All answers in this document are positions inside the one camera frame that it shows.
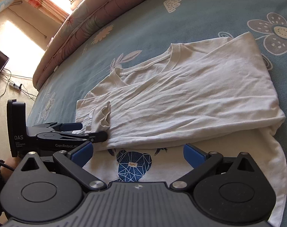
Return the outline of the person's left hand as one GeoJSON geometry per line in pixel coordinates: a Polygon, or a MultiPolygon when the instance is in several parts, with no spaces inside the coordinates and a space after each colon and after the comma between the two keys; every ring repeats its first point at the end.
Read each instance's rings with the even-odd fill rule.
{"type": "MultiPolygon", "coordinates": [[[[5,164],[7,166],[10,166],[11,168],[15,169],[18,166],[18,164],[20,163],[20,161],[21,161],[21,158],[19,158],[19,157],[9,157],[5,161],[5,164]]],[[[8,168],[3,167],[3,166],[0,167],[0,172],[1,172],[1,175],[5,181],[7,181],[10,178],[10,176],[12,175],[12,171],[8,168]]]]}

